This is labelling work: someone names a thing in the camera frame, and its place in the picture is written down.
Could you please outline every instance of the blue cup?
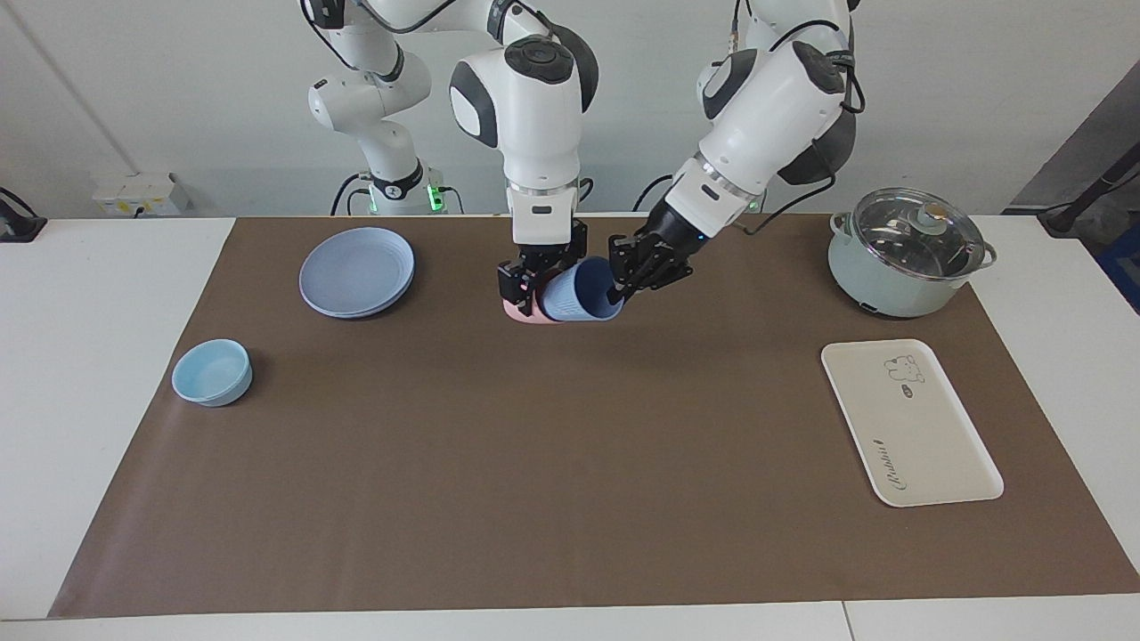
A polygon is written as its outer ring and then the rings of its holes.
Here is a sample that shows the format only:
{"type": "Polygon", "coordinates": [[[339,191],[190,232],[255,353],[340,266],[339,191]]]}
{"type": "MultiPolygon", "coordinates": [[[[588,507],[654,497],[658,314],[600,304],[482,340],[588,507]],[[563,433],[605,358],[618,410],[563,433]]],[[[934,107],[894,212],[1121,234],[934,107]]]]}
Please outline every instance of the blue cup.
{"type": "Polygon", "coordinates": [[[591,257],[559,274],[539,293],[538,303],[553,320],[604,322],[621,313],[624,300],[610,302],[613,273],[604,258],[591,257]]]}
{"type": "Polygon", "coordinates": [[[178,396],[205,407],[234,403],[252,382],[250,355],[230,340],[209,341],[192,349],[174,365],[171,375],[178,396]]]}

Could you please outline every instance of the pot handle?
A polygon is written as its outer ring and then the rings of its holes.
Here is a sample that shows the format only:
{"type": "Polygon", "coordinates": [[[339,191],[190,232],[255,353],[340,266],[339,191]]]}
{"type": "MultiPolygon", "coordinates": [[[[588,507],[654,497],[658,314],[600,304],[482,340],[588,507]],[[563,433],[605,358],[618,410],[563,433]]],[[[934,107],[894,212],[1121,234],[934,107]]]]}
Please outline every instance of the pot handle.
{"type": "Polygon", "coordinates": [[[991,245],[990,243],[986,243],[984,241],[983,241],[982,244],[985,245],[985,248],[986,248],[986,258],[990,259],[990,262],[986,262],[985,259],[983,259],[982,260],[982,265],[978,266],[978,269],[985,269],[986,267],[993,267],[994,263],[997,262],[997,250],[995,250],[993,245],[991,245]]]}
{"type": "Polygon", "coordinates": [[[850,216],[850,213],[833,213],[833,214],[831,214],[831,233],[832,234],[834,234],[837,236],[839,236],[839,235],[847,236],[848,235],[847,232],[846,232],[846,228],[847,228],[847,217],[848,216],[850,216]]]}

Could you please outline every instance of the brown mat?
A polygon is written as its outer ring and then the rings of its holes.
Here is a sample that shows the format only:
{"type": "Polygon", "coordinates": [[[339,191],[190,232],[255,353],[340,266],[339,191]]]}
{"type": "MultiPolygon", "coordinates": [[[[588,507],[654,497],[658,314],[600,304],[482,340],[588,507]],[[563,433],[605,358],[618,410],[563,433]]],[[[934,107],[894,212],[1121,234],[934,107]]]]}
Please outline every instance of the brown mat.
{"type": "MultiPolygon", "coordinates": [[[[635,220],[591,224],[595,252],[635,220]]],[[[239,220],[178,343],[254,356],[225,409],[163,384],[54,617],[1091,594],[1140,591],[969,289],[871,317],[822,217],[725,233],[697,275],[606,325],[497,303],[505,219],[239,220]],[[324,318],[298,269],[344,228],[416,249],[383,316],[324,318]],[[894,510],[820,364],[918,338],[1005,479],[999,501],[894,510]]]]}

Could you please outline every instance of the pot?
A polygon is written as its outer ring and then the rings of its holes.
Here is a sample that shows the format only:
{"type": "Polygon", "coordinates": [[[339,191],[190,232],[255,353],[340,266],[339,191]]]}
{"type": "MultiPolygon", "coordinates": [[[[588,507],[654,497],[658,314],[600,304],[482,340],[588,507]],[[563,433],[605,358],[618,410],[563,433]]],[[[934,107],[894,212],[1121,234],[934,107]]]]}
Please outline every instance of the pot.
{"type": "Polygon", "coordinates": [[[993,245],[938,196],[902,187],[868,194],[831,218],[831,274],[863,309],[915,318],[938,311],[997,261],[993,245]]]}

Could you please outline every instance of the white table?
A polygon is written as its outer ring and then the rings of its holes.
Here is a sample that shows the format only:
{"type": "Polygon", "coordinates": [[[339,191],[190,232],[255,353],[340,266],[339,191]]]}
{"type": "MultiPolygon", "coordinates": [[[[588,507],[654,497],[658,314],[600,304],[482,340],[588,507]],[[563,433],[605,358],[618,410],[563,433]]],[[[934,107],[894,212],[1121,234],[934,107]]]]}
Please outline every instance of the white table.
{"type": "MultiPolygon", "coordinates": [[[[54,221],[0,245],[0,618],[47,614],[231,225],[54,221]]],[[[1138,565],[1140,317],[1076,242],[978,225],[1001,252],[978,295],[1138,565]]],[[[0,623],[0,640],[153,638],[1134,641],[1140,597],[0,623]]]]}

